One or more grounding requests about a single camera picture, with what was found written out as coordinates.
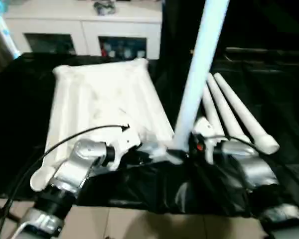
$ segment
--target white inflatable object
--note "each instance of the white inflatable object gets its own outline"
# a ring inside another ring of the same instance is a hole
[[[109,124],[127,125],[140,137],[150,133],[159,141],[171,142],[173,130],[147,71],[147,60],[54,69],[56,87],[46,149],[82,130]],[[41,191],[55,169],[71,152],[79,138],[113,142],[120,128],[104,128],[74,138],[43,160],[30,180]]]

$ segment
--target black fabric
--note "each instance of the black fabric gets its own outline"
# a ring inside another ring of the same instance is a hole
[[[165,2],[166,51],[188,59],[205,1]],[[230,0],[216,51],[222,53],[227,47],[299,51],[299,0]]]
[[[91,56],[24,54],[0,74],[0,197],[21,165],[43,153],[55,79],[52,69],[61,64],[83,65],[109,62]],[[167,116],[174,125],[189,62],[158,72],[150,62],[149,72]],[[268,157],[283,187],[299,205],[299,185],[275,163],[285,163],[299,179],[299,66],[247,64],[215,61],[220,72],[281,149]],[[92,178],[85,185],[78,205],[136,208],[156,213],[220,214],[224,212],[208,194],[197,193],[197,181],[186,165],[159,163],[123,169]],[[230,216],[248,216],[240,194],[232,193]],[[33,199],[28,181],[17,198]]]

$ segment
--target black cable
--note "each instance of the black cable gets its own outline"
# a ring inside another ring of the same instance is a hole
[[[85,133],[93,131],[93,130],[97,130],[97,129],[101,129],[101,128],[111,128],[111,127],[120,127],[120,128],[122,128],[122,130],[125,130],[125,129],[128,128],[128,126],[122,126],[122,125],[115,125],[115,124],[113,124],[113,125],[97,126],[97,127],[86,129],[84,131],[81,131],[81,132],[78,132],[76,134],[73,134],[72,136],[69,136],[69,137],[65,138],[64,140],[58,142],[57,144],[53,145],[40,158],[38,158],[34,163],[32,163],[31,166],[26,169],[25,173],[23,173],[21,175],[20,180],[17,180],[15,182],[15,185],[13,187],[13,191],[9,195],[7,202],[5,203],[5,205],[2,208],[2,214],[0,214],[0,235],[1,235],[1,231],[2,231],[3,226],[4,226],[4,221],[7,218],[7,215],[9,213],[9,211],[10,211],[10,208],[11,208],[11,206],[13,204],[14,198],[15,198],[17,192],[18,192],[19,187],[22,185],[23,181],[26,179],[26,177],[29,174],[29,172],[35,167],[35,165],[37,163],[39,163],[40,161],[42,161],[44,157],[46,157],[51,151],[53,151],[54,149],[56,149],[58,146],[60,146],[61,144],[65,143],[65,142],[67,142],[67,141],[69,141],[69,140],[71,140],[71,139],[73,139],[73,138],[75,138],[75,137],[77,137],[79,135],[85,134]]]
[[[16,216],[15,214],[9,213],[7,216],[8,219],[10,219],[11,221],[15,222],[15,223],[19,223],[20,219],[18,216]]]
[[[214,139],[214,138],[227,138],[228,140],[230,139],[235,139],[239,142],[242,142],[243,144],[246,144],[248,146],[250,146],[251,148],[253,148],[255,151],[257,151],[260,155],[262,155],[263,157],[266,157],[266,154],[261,152],[261,150],[257,149],[253,144],[246,142],[240,138],[234,137],[234,136],[230,136],[230,135],[213,135],[213,136],[209,136],[209,137],[204,137],[204,139]],[[280,162],[279,159],[276,159],[274,161],[272,161],[275,164],[280,165],[282,168],[284,168],[285,171],[287,171],[289,173],[289,175],[294,179],[295,182],[297,182],[297,184],[299,185],[299,178],[295,175],[294,172],[291,171],[291,169],[289,169],[286,164],[284,164],[283,162]]]
[[[44,148],[44,145],[39,145],[39,146],[35,146],[34,147],[35,151],[32,153],[32,155],[28,158],[28,160],[26,161],[26,163],[24,164],[24,166],[21,168],[21,170],[19,171],[19,174],[16,176],[14,182],[17,182],[18,180],[21,179],[22,175],[26,172],[26,170],[28,169],[28,167],[31,166],[33,158],[36,156],[36,154],[39,152],[39,150],[41,148]],[[8,195],[13,191],[14,187],[15,187],[15,184],[12,185],[8,189]],[[0,211],[0,219],[1,219],[1,216],[3,215],[3,213],[4,213],[4,210],[5,210],[5,208],[2,207],[1,211]]]

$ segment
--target black tablecloth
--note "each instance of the black tablecloth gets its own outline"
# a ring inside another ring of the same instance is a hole
[[[55,86],[52,69],[112,60],[91,56],[24,54],[0,74],[0,197],[5,197],[17,171],[43,153]],[[189,62],[177,61],[149,72],[166,114],[174,125]],[[299,179],[299,66],[215,61],[220,72],[281,149],[271,156],[288,165]],[[283,186],[299,205],[299,185],[278,165],[272,165]],[[157,213],[222,214],[206,194],[197,198],[183,166],[160,163],[93,178],[77,204],[145,209]],[[26,183],[18,199],[33,199]],[[232,215],[245,215],[242,205]]]

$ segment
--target white pole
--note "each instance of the white pole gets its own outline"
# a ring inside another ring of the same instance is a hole
[[[256,118],[250,113],[244,103],[236,95],[233,89],[225,81],[221,74],[214,75],[219,87],[224,92],[229,103],[235,109],[241,121],[255,140],[256,147],[266,154],[275,153],[279,149],[279,144],[275,139],[266,133]]]
[[[218,113],[215,108],[213,99],[211,98],[210,91],[207,84],[205,84],[203,89],[202,101],[206,111],[207,119],[209,123],[213,126],[215,135],[224,135],[225,133],[221,125],[220,119],[218,117]]]
[[[188,150],[188,138],[197,116],[203,87],[206,84],[229,0],[206,0],[183,99],[176,122],[173,144]]]
[[[229,135],[242,139],[246,142],[250,142],[249,138],[245,136],[243,130],[240,128],[234,113],[231,111],[223,93],[221,93],[214,77],[211,74],[208,74],[207,82]]]

